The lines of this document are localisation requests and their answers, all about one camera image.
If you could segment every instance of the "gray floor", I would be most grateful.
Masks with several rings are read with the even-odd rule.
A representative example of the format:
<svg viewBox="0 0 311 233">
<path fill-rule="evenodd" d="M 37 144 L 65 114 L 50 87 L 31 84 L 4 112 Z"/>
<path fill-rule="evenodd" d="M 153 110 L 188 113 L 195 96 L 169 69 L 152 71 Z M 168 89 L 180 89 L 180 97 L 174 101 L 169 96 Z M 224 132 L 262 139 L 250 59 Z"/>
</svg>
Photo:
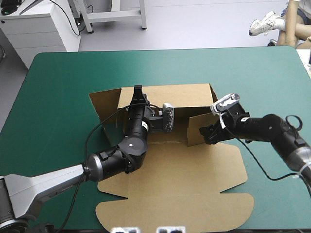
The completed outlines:
<svg viewBox="0 0 311 233">
<path fill-rule="evenodd" d="M 96 12 L 108 8 L 109 0 L 87 0 Z M 140 21 L 94 24 L 94 34 L 82 32 L 80 51 L 160 50 L 266 46 L 268 36 L 250 37 L 248 28 L 267 12 L 280 13 L 285 0 L 145 0 L 148 29 Z M 121 0 L 123 10 L 137 8 L 138 0 Z M 0 30 L 0 44 L 7 57 L 0 63 L 0 130 L 27 74 Z"/>
</svg>

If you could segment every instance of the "cardboard box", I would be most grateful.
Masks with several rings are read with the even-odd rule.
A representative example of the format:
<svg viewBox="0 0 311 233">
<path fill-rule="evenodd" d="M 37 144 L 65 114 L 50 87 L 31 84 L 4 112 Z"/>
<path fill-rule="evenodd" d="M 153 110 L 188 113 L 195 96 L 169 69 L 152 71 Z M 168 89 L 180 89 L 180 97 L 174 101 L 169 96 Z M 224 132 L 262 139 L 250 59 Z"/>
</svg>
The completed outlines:
<svg viewBox="0 0 311 233">
<path fill-rule="evenodd" d="M 131 101 L 133 87 L 90 94 L 100 120 Z M 150 133 L 143 166 L 98 184 L 102 192 L 126 200 L 102 202 L 96 208 L 107 229 L 140 227 L 143 233 L 159 226 L 186 226 L 188 233 L 228 231 L 249 218 L 253 197 L 221 192 L 246 182 L 239 149 L 219 143 L 204 144 L 199 128 L 214 123 L 210 106 L 217 97 L 209 84 L 145 86 L 150 103 L 175 108 L 174 132 Z M 118 116 L 122 121 L 124 113 Z M 113 127 L 104 127 L 112 145 L 118 143 Z"/>
</svg>

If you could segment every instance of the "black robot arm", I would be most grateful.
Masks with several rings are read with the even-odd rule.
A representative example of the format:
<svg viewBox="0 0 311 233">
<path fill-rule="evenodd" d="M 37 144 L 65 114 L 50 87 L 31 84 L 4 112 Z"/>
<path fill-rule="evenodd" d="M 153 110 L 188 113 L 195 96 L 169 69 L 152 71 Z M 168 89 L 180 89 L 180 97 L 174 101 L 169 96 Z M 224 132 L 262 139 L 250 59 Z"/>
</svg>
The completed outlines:
<svg viewBox="0 0 311 233">
<path fill-rule="evenodd" d="M 216 144 L 233 138 L 251 141 L 270 142 L 286 165 L 293 171 L 302 174 L 311 183 L 311 148 L 299 135 L 299 127 L 292 126 L 288 117 L 283 120 L 277 115 L 269 114 L 262 118 L 252 118 L 239 104 L 238 94 L 228 94 L 211 106 L 213 114 L 218 114 L 219 120 L 207 127 L 200 128 L 207 144 Z"/>
<path fill-rule="evenodd" d="M 107 150 L 91 154 L 86 165 L 35 177 L 17 174 L 0 177 L 0 233 L 24 233 L 28 220 L 36 220 L 44 202 L 81 182 L 98 182 L 139 169 L 147 152 L 148 133 L 173 130 L 172 105 L 165 103 L 156 113 L 147 95 L 143 94 L 142 86 L 135 86 L 127 113 L 129 119 L 123 140 Z"/>
</svg>

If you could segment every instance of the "cabinet drawer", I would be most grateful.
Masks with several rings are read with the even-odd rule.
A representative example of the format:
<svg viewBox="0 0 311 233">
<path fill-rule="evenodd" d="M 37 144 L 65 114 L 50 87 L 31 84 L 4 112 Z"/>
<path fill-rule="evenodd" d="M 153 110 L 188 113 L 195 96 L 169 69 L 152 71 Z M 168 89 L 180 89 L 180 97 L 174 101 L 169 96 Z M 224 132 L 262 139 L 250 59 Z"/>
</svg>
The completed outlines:
<svg viewBox="0 0 311 233">
<path fill-rule="evenodd" d="M 15 49 L 64 45 L 58 33 L 28 33 L 7 35 Z"/>
<path fill-rule="evenodd" d="M 16 49 L 19 57 L 22 59 L 27 68 L 30 68 L 34 57 L 42 52 L 66 52 L 65 46 L 51 46 L 51 47 L 39 47 L 39 48 L 23 48 Z"/>
<path fill-rule="evenodd" d="M 2 19 L 0 28 L 6 35 L 57 31 L 51 17 Z"/>
</svg>

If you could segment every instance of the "green table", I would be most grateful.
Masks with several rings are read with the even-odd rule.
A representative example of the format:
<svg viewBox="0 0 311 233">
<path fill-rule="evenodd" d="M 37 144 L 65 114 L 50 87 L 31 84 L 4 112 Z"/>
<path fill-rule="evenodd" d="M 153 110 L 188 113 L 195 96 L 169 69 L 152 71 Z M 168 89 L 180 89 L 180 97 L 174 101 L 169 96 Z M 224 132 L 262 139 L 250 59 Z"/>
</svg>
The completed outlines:
<svg viewBox="0 0 311 233">
<path fill-rule="evenodd" d="M 301 116 L 301 135 L 311 142 L 311 82 L 290 47 L 199 50 L 43 53 L 29 70 L 0 134 L 0 173 L 33 176 L 77 164 L 88 132 L 98 123 L 88 94 L 122 86 L 211 83 L 218 97 L 239 93 L 253 117 L 275 113 Z M 269 181 L 241 149 L 248 181 L 227 192 L 247 192 L 255 208 L 242 228 L 311 228 L 311 200 L 300 180 Z M 107 147 L 98 130 L 90 150 Z M 268 173 L 283 175 L 286 165 L 268 143 L 251 150 Z M 67 229 L 96 229 L 99 202 L 114 197 L 83 184 Z M 39 222 L 63 222 L 73 190 L 45 204 Z"/>
</svg>

